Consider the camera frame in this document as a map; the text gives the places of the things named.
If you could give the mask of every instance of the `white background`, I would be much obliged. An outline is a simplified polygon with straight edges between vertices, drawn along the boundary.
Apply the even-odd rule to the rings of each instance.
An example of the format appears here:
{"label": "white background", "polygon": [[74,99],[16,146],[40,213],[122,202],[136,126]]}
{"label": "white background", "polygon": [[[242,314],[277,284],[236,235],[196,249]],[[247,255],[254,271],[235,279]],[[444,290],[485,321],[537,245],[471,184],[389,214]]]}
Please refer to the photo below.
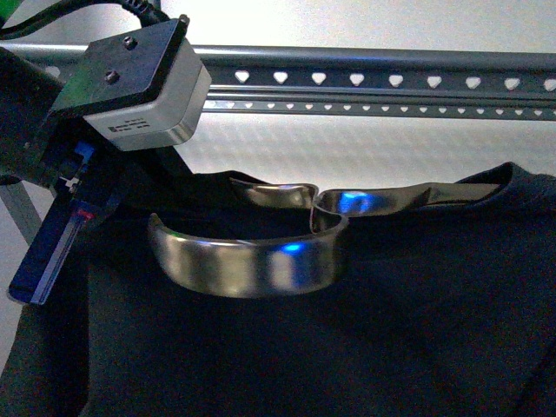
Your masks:
{"label": "white background", "polygon": [[[8,25],[52,1],[27,0]],[[556,52],[552,1],[162,0],[171,16],[191,17],[192,44],[422,50]],[[115,5],[80,10],[24,39],[87,43],[137,29]],[[196,172],[236,169],[269,182],[336,187],[399,187],[452,182],[502,162],[556,174],[553,122],[390,119],[331,116],[202,116],[178,147]],[[51,199],[30,187],[43,215]],[[26,245],[0,204],[0,291]],[[19,307],[0,298],[0,368]]]}

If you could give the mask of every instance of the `black t-shirt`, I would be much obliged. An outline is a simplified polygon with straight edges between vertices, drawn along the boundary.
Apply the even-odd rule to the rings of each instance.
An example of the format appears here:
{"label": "black t-shirt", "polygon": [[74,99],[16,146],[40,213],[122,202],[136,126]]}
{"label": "black t-shirt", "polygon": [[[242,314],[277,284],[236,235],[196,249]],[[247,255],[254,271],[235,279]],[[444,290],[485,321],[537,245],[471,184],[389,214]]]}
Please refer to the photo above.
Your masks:
{"label": "black t-shirt", "polygon": [[[82,237],[56,284],[89,283],[83,415],[510,414],[555,340],[556,179],[508,163],[461,182],[500,188],[465,206],[351,219],[342,279],[270,300],[175,285],[149,248],[147,212],[120,210]],[[165,215],[222,238],[287,235],[308,219],[253,210]],[[65,314],[86,314],[76,306]],[[30,314],[3,376],[20,393],[37,375],[18,357],[36,344],[22,334]]]}

